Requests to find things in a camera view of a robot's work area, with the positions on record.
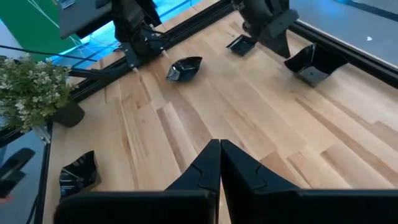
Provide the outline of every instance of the black cable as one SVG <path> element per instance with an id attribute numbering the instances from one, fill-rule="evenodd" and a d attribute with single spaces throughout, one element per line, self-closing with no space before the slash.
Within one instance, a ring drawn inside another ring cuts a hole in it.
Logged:
<path id="1" fill-rule="evenodd" d="M 156 20 L 149 15 L 144 9 L 141 8 L 141 11 L 154 23 L 154 25 L 158 24 L 158 22 L 156 22 Z"/>
<path id="2" fill-rule="evenodd" d="M 149 39 L 149 40 L 147 40 L 147 42 L 169 42 L 170 40 L 167 40 L 167 39 L 162 39 L 162 38 L 159 38 L 159 39 Z"/>
<path id="3" fill-rule="evenodd" d="M 32 208 L 30 209 L 29 217 L 26 221 L 26 224 L 30 224 L 30 221 L 32 221 L 33 213 L 36 210 L 36 205 L 37 205 L 37 196 L 35 198 L 35 201 L 33 202 Z"/>
<path id="4" fill-rule="evenodd" d="M 153 30 L 153 29 L 150 29 L 150 28 L 144 27 L 144 26 L 142 27 L 142 29 L 144 29 L 144 30 L 146 30 L 148 32 L 153 32 L 154 34 L 166 35 L 166 33 L 164 33 L 164 32 Z"/>
<path id="5" fill-rule="evenodd" d="M 53 53 L 37 52 L 37 51 L 34 51 L 34 50 L 25 50 L 25 49 L 20 49 L 20 48 L 17 48 L 17 47 L 9 47 L 9 46 L 4 46 L 4 45 L 0 45 L 0 48 L 10 49 L 10 50 L 19 50 L 19 51 L 22 51 L 22 52 L 27 52 L 27 53 L 32 53 L 32 54 L 55 55 L 55 56 L 60 56 L 60 57 L 65 57 L 65 58 L 73 58 L 73 59 L 79 59 L 79 60 L 89 60 L 89 61 L 92 61 L 92 62 L 96 62 L 96 60 L 89 59 L 89 58 L 81 58 L 81 57 L 75 57 L 75 56 L 67 56 L 67 55 L 60 55 L 60 54 L 53 54 Z"/>

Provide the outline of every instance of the floor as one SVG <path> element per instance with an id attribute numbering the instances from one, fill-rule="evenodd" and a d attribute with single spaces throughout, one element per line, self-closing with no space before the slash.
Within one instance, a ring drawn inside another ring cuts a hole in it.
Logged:
<path id="1" fill-rule="evenodd" d="M 156 1 L 160 15 L 183 2 L 179 0 Z M 195 0 L 183 3 L 173 12 L 164 15 L 161 18 L 162 21 L 167 21 L 176 14 L 186 10 L 194 2 Z M 395 57 L 395 55 L 398 55 L 398 46 L 396 44 L 396 40 L 398 39 L 398 25 L 396 22 L 331 0 L 290 0 L 290 2 L 291 8 L 298 10 L 301 20 L 389 63 L 398 65 L 398 58 Z M 80 46 L 67 54 L 78 57 L 91 56 L 91 58 L 98 60 L 111 54 L 113 49 L 116 48 L 115 41 L 112 35 L 112 27 L 108 26 L 85 39 L 84 42 L 86 44 L 84 46 Z M 60 65 L 74 65 L 77 68 L 85 68 L 92 64 L 92 62 L 70 60 L 68 58 L 57 58 L 55 63 Z M 378 123 L 371 128 L 385 131 L 385 127 Z M 6 159 L 23 146 L 35 149 L 37 155 L 25 168 L 29 176 L 29 178 L 24 179 L 26 183 L 21 184 L 20 189 L 17 188 L 12 193 L 14 202 L 7 205 L 0 205 L 0 217 L 2 217 L 2 221 L 5 220 L 4 223 L 25 223 L 31 203 L 37 192 L 43 147 L 35 134 L 26 134 L 24 137 L 8 145 L 7 150 L 4 151 L 5 153 L 3 151 L 2 153 Z"/>
<path id="2" fill-rule="evenodd" d="M 98 162 L 97 191 L 163 190 L 213 138 L 302 188 L 398 187 L 398 90 L 352 65 L 312 88 L 261 45 L 233 55 L 225 46 L 243 33 L 242 21 L 237 12 L 226 16 L 81 102 L 78 126 L 54 126 L 45 224 L 58 203 L 59 170 L 87 150 Z M 292 54 L 310 44 L 287 37 Z M 166 81 L 171 63 L 189 56 L 203 57 L 195 79 Z M 223 194 L 220 223 L 229 223 Z"/>

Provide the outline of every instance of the wooden tabletop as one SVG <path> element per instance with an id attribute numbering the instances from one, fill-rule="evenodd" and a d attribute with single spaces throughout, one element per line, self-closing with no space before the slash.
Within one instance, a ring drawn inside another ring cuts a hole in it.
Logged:
<path id="1" fill-rule="evenodd" d="M 78 126 L 54 124 L 44 223 L 58 204 L 61 168 L 90 150 L 102 178 L 97 191 L 163 190 L 213 138 L 229 139 L 302 188 L 398 187 L 398 90 L 350 64 L 311 88 L 259 44 L 233 55 L 226 46 L 243 33 L 242 21 L 226 16 L 81 102 Z M 287 37 L 292 55 L 310 44 Z M 195 79 L 166 81 L 170 65 L 188 56 L 203 57 Z M 220 204 L 220 223 L 229 223 L 223 194 Z"/>

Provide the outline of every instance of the white flower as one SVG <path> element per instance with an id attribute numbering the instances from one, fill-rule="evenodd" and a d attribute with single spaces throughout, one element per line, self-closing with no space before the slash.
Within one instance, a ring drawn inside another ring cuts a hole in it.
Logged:
<path id="1" fill-rule="evenodd" d="M 44 63 L 44 62 L 42 62 L 42 61 L 39 61 L 39 62 L 37 62 L 37 64 L 36 64 L 36 67 L 37 68 L 44 68 L 46 66 L 46 63 Z"/>
<path id="2" fill-rule="evenodd" d="M 5 64 L 7 67 L 9 67 L 9 66 L 11 66 L 11 65 L 14 64 L 14 59 L 12 59 L 12 58 L 6 58 L 6 59 L 4 60 L 4 64 Z"/>
<path id="3" fill-rule="evenodd" d="M 18 108 L 18 110 L 23 110 L 25 108 L 21 102 L 16 103 L 15 106 Z"/>
<path id="4" fill-rule="evenodd" d="M 7 89 L 7 85 L 6 85 L 5 83 L 2 83 L 2 84 L 0 85 L 0 89 L 6 90 L 6 89 Z"/>

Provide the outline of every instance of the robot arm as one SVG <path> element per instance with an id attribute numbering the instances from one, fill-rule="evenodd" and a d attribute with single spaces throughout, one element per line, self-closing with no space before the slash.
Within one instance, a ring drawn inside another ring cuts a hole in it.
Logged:
<path id="1" fill-rule="evenodd" d="M 298 18 L 289 0 L 232 0 L 244 19 L 243 29 L 253 39 L 285 58 L 290 57 L 286 30 Z"/>

